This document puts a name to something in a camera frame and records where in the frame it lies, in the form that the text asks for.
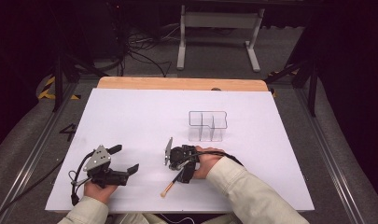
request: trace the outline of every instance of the person's hand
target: person's hand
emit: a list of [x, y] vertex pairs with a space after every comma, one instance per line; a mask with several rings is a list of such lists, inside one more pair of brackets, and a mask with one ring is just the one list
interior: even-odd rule
[[107, 204], [110, 195], [117, 189], [117, 185], [106, 185], [105, 188], [99, 187], [90, 181], [84, 185], [84, 195], [98, 200], [101, 203]]
[[[208, 148], [201, 148], [201, 147], [195, 147], [195, 149], [199, 152], [204, 151], [220, 151], [224, 152], [222, 149], [217, 149], [213, 147]], [[212, 167], [220, 160], [221, 156], [217, 155], [210, 155], [210, 154], [203, 154], [199, 156], [200, 159], [200, 168], [194, 172], [194, 178], [196, 179], [205, 179], [208, 175], [209, 171], [212, 169]]]

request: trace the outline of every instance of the person's right hand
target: person's right hand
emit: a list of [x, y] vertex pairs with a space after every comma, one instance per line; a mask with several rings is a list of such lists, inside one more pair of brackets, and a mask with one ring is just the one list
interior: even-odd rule
[[[220, 151], [224, 152], [222, 149], [217, 149], [213, 147], [208, 147], [208, 148], [201, 148], [196, 146], [195, 149], [199, 152], [204, 152], [204, 151]], [[210, 155], [210, 154], [203, 154], [198, 156], [200, 159], [200, 168], [194, 172], [194, 178], [196, 179], [205, 179], [206, 176], [208, 175], [209, 171], [212, 169], [212, 167], [220, 160], [222, 156], [217, 156], [217, 155]]]

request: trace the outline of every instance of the clear plastic container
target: clear plastic container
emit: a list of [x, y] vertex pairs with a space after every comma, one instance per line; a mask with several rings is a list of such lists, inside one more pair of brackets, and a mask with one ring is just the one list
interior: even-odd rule
[[190, 111], [190, 142], [221, 142], [227, 130], [225, 111]]

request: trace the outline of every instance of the white table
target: white table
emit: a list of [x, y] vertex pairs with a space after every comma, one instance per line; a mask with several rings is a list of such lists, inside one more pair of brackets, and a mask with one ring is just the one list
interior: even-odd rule
[[[182, 91], [179, 87], [221, 88], [224, 91]], [[252, 91], [226, 91], [242, 86]], [[104, 87], [123, 89], [102, 89]], [[143, 89], [177, 90], [143, 90]], [[297, 210], [314, 210], [304, 178], [272, 95], [262, 81], [187, 78], [108, 77], [92, 91], [66, 155], [46, 210], [72, 209], [68, 172], [76, 170], [86, 154], [99, 145], [122, 145], [112, 155], [110, 167], [125, 171], [139, 163], [126, 187], [112, 195], [112, 213], [226, 213], [227, 200], [206, 180], [175, 184], [165, 198], [160, 196], [177, 172], [163, 165], [169, 138], [173, 147], [201, 145], [218, 147], [234, 155], [243, 165], [271, 185]], [[222, 142], [190, 142], [190, 110], [224, 110], [228, 129]], [[80, 179], [86, 174], [81, 172]]]

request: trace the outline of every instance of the beige sleeve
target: beige sleeve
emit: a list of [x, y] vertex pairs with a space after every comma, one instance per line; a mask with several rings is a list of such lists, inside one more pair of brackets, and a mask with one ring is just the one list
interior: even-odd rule
[[243, 223], [308, 223], [274, 189], [226, 157], [215, 164], [206, 179], [229, 199]]
[[109, 212], [106, 204], [84, 196], [58, 224], [99, 224], [105, 223]]

